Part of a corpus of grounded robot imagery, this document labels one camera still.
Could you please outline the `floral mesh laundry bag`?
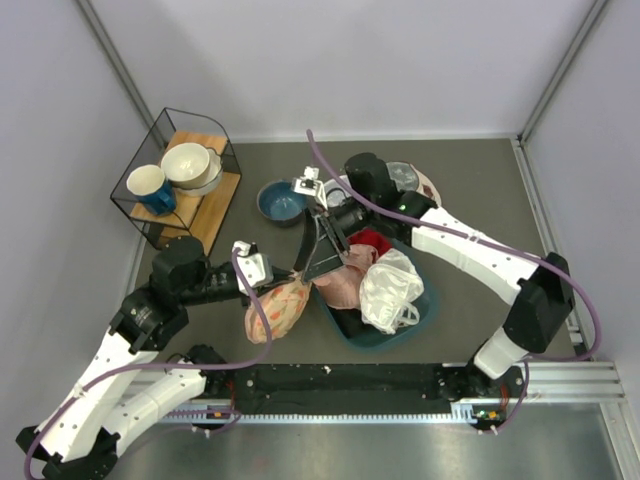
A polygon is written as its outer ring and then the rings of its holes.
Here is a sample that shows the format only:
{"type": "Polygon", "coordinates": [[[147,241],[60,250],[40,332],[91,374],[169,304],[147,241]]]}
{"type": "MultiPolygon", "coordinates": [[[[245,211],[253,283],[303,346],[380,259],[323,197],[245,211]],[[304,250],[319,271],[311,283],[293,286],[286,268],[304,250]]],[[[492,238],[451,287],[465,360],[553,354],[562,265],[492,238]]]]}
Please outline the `floral mesh laundry bag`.
{"type": "MultiPolygon", "coordinates": [[[[297,323],[309,301],[310,293],[311,285],[304,284],[295,277],[292,282],[280,285],[259,297],[273,340],[286,336],[297,323]]],[[[264,344],[267,341],[265,327],[253,305],[246,311],[244,326],[251,343],[264,344]]]]}

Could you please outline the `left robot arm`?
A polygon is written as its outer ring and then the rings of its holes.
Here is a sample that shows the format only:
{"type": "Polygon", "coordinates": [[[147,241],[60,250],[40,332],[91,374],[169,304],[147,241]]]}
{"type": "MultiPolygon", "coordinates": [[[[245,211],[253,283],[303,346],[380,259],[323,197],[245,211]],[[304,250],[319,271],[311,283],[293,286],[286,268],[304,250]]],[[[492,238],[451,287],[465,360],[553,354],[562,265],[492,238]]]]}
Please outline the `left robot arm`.
{"type": "Polygon", "coordinates": [[[253,361],[227,363],[206,345],[194,346],[176,363],[156,360],[187,326],[188,307],[243,298],[266,323],[260,294],[293,279],[254,244],[235,243],[230,261],[214,266],[199,239],[170,240],[153,259],[149,280],[122,301],[65,400],[18,434],[25,478],[32,478],[32,462],[40,460],[45,479],[102,479],[134,440],[177,406],[220,394],[227,374],[253,361]]]}

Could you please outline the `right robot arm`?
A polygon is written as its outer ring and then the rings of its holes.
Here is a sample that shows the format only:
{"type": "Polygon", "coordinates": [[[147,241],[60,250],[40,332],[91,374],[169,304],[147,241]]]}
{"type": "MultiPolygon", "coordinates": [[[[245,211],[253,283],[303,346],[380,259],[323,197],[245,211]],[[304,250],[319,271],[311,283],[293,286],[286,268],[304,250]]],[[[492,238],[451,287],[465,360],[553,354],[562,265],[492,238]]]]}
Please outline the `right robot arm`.
{"type": "Polygon", "coordinates": [[[347,238],[365,228],[433,255],[493,291],[509,311],[497,330],[468,362],[466,380],[476,394],[498,389],[516,363],[544,353],[575,307],[566,259],[555,252],[539,257],[495,242],[453,217],[415,190],[402,190],[386,162],[373,153],[351,157],[348,195],[329,206],[324,183],[308,166],[291,182],[308,208],[296,267],[307,281],[336,271],[347,260],[347,238]]]}

